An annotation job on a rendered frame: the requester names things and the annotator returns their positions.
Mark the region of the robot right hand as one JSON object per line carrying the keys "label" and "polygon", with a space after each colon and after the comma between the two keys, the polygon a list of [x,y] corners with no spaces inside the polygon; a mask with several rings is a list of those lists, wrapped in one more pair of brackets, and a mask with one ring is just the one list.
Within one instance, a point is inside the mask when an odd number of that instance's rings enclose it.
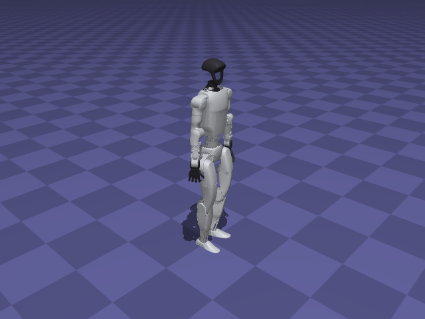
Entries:
{"label": "robot right hand", "polygon": [[200,161],[198,162],[198,167],[191,167],[191,161],[190,161],[190,168],[191,168],[191,170],[190,170],[190,172],[189,172],[189,181],[191,180],[191,177],[192,177],[192,182],[194,182],[194,178],[195,178],[195,183],[197,182],[197,179],[198,179],[198,182],[201,182],[201,180],[200,180],[200,176],[204,179],[205,177],[204,177],[204,175],[201,173],[201,171],[200,171]]}

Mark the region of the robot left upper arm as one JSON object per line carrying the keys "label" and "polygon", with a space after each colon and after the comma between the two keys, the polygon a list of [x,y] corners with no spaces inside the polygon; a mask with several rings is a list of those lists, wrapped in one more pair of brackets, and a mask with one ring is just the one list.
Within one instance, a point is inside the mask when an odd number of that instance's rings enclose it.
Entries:
{"label": "robot left upper arm", "polygon": [[226,88],[226,87],[224,87],[224,88],[228,92],[228,110],[227,110],[227,117],[226,117],[226,125],[229,125],[234,119],[234,116],[231,113],[228,112],[230,110],[230,103],[231,103],[231,98],[232,98],[232,89]]}

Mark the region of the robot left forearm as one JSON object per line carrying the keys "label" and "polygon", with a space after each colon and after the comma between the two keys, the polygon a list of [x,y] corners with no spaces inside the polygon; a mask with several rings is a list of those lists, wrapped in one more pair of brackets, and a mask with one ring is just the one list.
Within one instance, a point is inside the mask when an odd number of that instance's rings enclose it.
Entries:
{"label": "robot left forearm", "polygon": [[232,140],[232,122],[225,126],[223,134],[224,145],[230,147],[230,141]]}

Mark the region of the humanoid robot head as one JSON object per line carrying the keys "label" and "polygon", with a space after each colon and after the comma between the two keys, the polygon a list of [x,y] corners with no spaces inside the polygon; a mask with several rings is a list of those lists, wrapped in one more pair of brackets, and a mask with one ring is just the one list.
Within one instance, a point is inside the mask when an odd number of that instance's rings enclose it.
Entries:
{"label": "humanoid robot head", "polygon": [[[208,71],[211,73],[212,80],[208,81],[208,84],[206,85],[206,89],[209,89],[209,87],[213,87],[213,92],[218,92],[220,88],[217,88],[217,85],[222,83],[223,80],[223,70],[226,67],[225,63],[223,61],[216,59],[216,58],[210,58],[204,61],[202,65],[202,70]],[[220,72],[220,78],[217,80],[215,77],[215,73]],[[204,88],[204,89],[205,89]],[[204,90],[203,89],[203,90]],[[205,90],[206,90],[205,89]]]}

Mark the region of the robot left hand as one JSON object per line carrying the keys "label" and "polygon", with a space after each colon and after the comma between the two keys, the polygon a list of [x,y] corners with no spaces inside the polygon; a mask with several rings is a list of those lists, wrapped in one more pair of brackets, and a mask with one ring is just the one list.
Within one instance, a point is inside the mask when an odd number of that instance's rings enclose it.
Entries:
{"label": "robot left hand", "polygon": [[232,152],[232,150],[231,150],[231,148],[232,148],[232,140],[230,141],[230,147],[225,146],[225,145],[224,145],[224,147],[227,147],[227,148],[229,148],[229,149],[230,149],[231,156],[232,156],[232,161],[234,162],[234,161],[235,161],[235,157],[234,157],[234,154],[233,154],[233,152]]}

